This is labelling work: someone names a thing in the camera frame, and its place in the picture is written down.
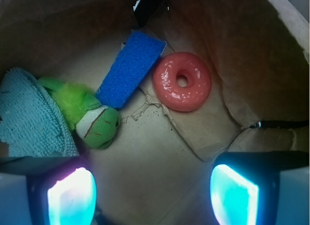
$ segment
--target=frog head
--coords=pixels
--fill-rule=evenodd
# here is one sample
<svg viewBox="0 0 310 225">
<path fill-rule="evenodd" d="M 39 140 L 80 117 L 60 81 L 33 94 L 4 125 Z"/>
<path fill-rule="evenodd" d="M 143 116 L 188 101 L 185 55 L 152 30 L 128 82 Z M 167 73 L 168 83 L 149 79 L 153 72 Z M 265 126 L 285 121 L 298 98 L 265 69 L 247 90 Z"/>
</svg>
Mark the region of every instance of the frog head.
<svg viewBox="0 0 310 225">
<path fill-rule="evenodd" d="M 88 110 L 76 125 L 78 136 L 92 149 L 105 149 L 120 125 L 120 115 L 112 107 L 102 105 Z"/>
</svg>

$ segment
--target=blue scrubbing pad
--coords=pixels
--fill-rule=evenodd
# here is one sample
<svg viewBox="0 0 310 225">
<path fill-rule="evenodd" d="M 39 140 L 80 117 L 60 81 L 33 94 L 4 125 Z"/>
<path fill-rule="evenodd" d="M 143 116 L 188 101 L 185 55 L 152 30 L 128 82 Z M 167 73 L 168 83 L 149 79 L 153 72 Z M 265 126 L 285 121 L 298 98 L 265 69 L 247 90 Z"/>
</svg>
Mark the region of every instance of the blue scrubbing pad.
<svg viewBox="0 0 310 225">
<path fill-rule="evenodd" d="M 98 89 L 97 99 L 103 105 L 122 108 L 165 47 L 166 43 L 163 41 L 139 31 L 134 32 Z"/>
<path fill-rule="evenodd" d="M 25 70 L 13 68 L 0 86 L 0 141 L 9 156 L 76 156 L 78 150 L 60 109 Z"/>
</svg>

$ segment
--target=light blue towel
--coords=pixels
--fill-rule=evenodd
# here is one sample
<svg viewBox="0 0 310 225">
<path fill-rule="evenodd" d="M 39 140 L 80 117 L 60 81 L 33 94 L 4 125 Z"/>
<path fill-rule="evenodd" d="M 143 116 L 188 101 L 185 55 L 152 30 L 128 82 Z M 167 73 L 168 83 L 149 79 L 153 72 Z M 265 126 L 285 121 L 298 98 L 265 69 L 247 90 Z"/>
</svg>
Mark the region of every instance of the light blue towel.
<svg viewBox="0 0 310 225">
<path fill-rule="evenodd" d="M 13 68 L 0 85 L 0 141 L 9 156 L 76 156 L 63 116 L 47 91 L 28 72 Z"/>
</svg>

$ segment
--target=glowing light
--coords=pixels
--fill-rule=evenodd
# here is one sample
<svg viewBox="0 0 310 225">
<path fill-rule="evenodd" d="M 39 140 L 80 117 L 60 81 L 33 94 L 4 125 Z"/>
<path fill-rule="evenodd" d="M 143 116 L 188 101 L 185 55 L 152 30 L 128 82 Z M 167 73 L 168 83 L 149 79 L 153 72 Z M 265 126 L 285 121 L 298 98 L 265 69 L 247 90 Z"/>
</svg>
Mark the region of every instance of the glowing light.
<svg viewBox="0 0 310 225">
<path fill-rule="evenodd" d="M 50 225 L 90 225 L 97 191 L 92 173 L 78 168 L 47 191 Z"/>
<path fill-rule="evenodd" d="M 217 221 L 223 225 L 254 225 L 257 219 L 259 187 L 227 165 L 217 165 L 211 174 L 211 203 Z"/>
</svg>

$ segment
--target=blue sponge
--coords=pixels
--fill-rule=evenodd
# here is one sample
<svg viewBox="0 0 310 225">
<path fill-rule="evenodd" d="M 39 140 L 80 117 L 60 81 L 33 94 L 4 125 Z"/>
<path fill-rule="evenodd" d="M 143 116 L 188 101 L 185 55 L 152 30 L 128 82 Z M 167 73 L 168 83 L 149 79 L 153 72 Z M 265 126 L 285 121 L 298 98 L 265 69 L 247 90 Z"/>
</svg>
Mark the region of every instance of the blue sponge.
<svg viewBox="0 0 310 225">
<path fill-rule="evenodd" d="M 120 109 L 139 86 L 166 43 L 139 31 L 134 32 L 118 54 L 96 97 L 103 105 Z"/>
</svg>

